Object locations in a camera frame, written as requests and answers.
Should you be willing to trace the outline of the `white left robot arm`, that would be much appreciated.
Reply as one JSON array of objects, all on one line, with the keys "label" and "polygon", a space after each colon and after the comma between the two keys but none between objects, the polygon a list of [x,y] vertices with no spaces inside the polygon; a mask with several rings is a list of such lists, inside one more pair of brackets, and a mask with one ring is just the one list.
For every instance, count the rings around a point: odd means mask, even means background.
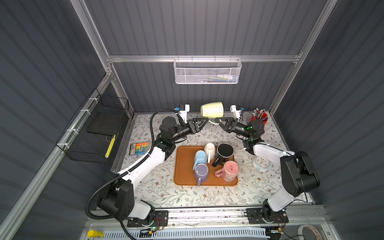
[{"label": "white left robot arm", "polygon": [[153,120],[150,120],[151,147],[131,166],[121,170],[107,183],[97,189],[87,200],[86,215],[94,220],[139,219],[147,224],[155,217],[155,208],[135,199],[135,189],[140,181],[155,167],[162,164],[175,150],[179,139],[200,132],[209,118],[192,118],[184,121],[178,111],[176,118],[166,117],[155,135]]}]

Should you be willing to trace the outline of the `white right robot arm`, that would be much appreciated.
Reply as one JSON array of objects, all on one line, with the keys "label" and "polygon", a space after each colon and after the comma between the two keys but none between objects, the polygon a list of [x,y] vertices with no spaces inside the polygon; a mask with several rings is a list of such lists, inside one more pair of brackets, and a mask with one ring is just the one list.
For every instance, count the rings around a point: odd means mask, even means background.
[{"label": "white right robot arm", "polygon": [[305,152],[284,151],[269,144],[263,144],[264,123],[256,119],[249,125],[239,123],[233,117],[215,118],[215,122],[227,133],[242,136],[245,150],[257,157],[281,167],[283,186],[263,202],[259,214],[266,223],[279,223],[285,208],[302,193],[308,193],[320,186],[320,180],[309,155]]}]

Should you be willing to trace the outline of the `light green mug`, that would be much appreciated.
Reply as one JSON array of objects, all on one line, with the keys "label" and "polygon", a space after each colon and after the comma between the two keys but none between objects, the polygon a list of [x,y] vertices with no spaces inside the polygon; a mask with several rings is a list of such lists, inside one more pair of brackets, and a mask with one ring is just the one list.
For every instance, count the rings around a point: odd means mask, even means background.
[{"label": "light green mug", "polygon": [[222,102],[208,103],[201,106],[201,115],[205,118],[215,119],[224,115],[224,106]]}]

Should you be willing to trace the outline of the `light blue mug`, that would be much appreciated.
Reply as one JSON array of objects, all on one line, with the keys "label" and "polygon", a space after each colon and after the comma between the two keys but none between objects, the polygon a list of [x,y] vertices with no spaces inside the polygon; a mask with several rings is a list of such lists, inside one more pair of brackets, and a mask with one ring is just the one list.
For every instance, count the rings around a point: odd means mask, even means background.
[{"label": "light blue mug", "polygon": [[198,164],[207,164],[207,155],[203,150],[199,150],[196,152],[195,157],[194,157],[193,170],[196,169],[196,166]]}]

